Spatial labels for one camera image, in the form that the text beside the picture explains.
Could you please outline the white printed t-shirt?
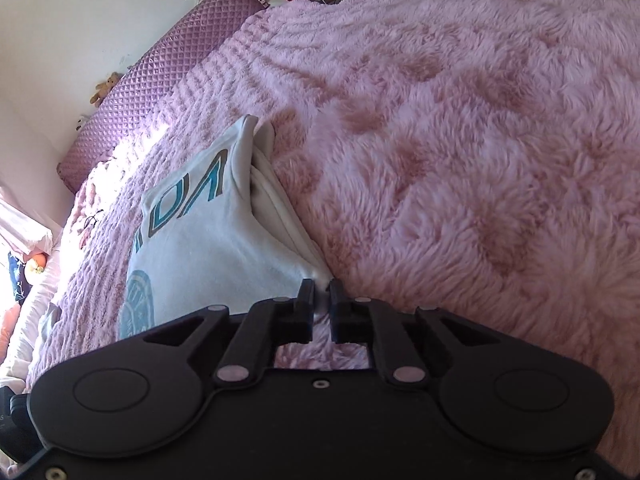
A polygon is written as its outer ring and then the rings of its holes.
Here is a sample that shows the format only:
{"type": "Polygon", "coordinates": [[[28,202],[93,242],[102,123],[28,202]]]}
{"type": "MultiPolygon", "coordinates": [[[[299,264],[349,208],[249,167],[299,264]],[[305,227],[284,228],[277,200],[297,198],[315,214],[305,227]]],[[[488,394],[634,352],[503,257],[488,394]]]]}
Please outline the white printed t-shirt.
{"type": "Polygon", "coordinates": [[[239,118],[146,191],[119,310],[120,339],[212,304],[233,314],[332,273],[271,165],[273,126],[239,118]]]}

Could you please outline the white long pillow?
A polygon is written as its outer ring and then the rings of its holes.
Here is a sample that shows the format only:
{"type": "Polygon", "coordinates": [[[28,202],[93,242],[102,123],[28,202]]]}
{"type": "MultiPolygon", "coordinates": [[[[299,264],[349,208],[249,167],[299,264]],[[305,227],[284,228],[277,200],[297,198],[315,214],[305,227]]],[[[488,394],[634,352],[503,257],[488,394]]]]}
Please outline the white long pillow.
{"type": "Polygon", "coordinates": [[[32,286],[9,339],[8,352],[1,364],[1,385],[13,393],[27,389],[27,377],[43,355],[43,344],[60,319],[61,309],[53,302],[60,282],[58,254],[52,255],[32,286]]]}

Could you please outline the orange plush toy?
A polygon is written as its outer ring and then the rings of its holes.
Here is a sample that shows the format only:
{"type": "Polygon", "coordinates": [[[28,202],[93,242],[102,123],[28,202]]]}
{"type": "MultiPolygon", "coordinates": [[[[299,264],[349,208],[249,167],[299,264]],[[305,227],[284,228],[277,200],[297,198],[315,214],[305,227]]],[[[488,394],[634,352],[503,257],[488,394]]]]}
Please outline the orange plush toy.
{"type": "Polygon", "coordinates": [[[33,254],[25,263],[25,280],[29,285],[35,285],[42,280],[46,270],[48,255],[45,252],[33,254]]]}

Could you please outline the pink fluffy blanket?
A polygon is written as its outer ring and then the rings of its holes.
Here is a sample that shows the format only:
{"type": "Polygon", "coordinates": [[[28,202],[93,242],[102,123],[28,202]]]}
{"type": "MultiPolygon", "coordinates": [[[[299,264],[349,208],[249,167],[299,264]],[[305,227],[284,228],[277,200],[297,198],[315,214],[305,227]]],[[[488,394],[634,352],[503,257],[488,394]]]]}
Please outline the pink fluffy blanket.
{"type": "Polygon", "coordinates": [[[110,344],[143,193],[239,117],[356,296],[438,304],[611,385],[639,470],[637,0],[293,1],[248,18],[91,171],[27,379],[110,344]]]}

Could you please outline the pink curtain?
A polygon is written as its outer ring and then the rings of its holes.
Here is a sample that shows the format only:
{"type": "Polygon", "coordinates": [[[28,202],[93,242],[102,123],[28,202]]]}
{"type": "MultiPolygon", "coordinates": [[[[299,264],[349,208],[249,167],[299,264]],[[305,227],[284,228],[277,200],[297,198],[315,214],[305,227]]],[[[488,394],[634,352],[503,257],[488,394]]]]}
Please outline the pink curtain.
{"type": "Polygon", "coordinates": [[[74,196],[56,166],[60,154],[1,97],[1,189],[9,203],[48,228],[56,242],[72,210],[74,196]]]}

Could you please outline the purple quilted headboard cushion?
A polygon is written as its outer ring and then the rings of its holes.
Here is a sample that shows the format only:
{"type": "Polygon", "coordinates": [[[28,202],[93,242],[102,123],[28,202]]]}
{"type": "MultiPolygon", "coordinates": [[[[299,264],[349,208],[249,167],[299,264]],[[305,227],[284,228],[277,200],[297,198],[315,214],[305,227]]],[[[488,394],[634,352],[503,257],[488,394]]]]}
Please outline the purple quilted headboard cushion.
{"type": "Polygon", "coordinates": [[[196,64],[231,37],[266,0],[202,0],[171,26],[119,79],[102,104],[79,128],[56,167],[58,177],[77,193],[98,162],[134,132],[154,106],[196,64]]]}

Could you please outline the brown teddy bear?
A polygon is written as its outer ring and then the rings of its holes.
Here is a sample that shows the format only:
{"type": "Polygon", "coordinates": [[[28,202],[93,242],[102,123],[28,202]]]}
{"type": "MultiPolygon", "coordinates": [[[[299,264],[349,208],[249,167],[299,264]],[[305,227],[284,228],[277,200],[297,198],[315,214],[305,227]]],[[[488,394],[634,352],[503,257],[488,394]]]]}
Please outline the brown teddy bear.
{"type": "Polygon", "coordinates": [[[104,80],[97,84],[96,90],[94,90],[93,96],[90,98],[90,104],[94,107],[99,107],[121,79],[122,74],[114,72],[107,77],[107,80],[104,80]]]}

